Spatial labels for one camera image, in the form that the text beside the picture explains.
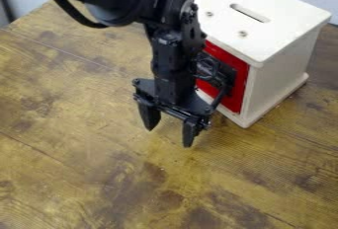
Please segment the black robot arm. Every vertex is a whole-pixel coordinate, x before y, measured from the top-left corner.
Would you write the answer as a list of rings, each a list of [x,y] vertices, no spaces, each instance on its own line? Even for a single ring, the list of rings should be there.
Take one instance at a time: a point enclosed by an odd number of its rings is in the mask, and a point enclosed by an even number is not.
[[[212,107],[197,95],[197,58],[206,33],[194,0],[54,0],[69,15],[96,29],[145,26],[153,47],[152,79],[134,80],[136,101],[146,129],[162,114],[182,120],[182,144],[189,147],[210,121]]]

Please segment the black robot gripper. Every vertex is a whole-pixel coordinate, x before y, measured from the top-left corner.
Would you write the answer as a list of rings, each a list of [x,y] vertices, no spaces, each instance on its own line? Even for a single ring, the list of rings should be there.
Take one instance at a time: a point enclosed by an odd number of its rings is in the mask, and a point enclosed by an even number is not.
[[[148,130],[153,130],[166,113],[184,122],[184,147],[193,145],[200,129],[209,125],[212,107],[197,95],[197,57],[204,51],[206,35],[186,36],[180,32],[149,35],[153,47],[153,79],[134,80],[136,100]]]

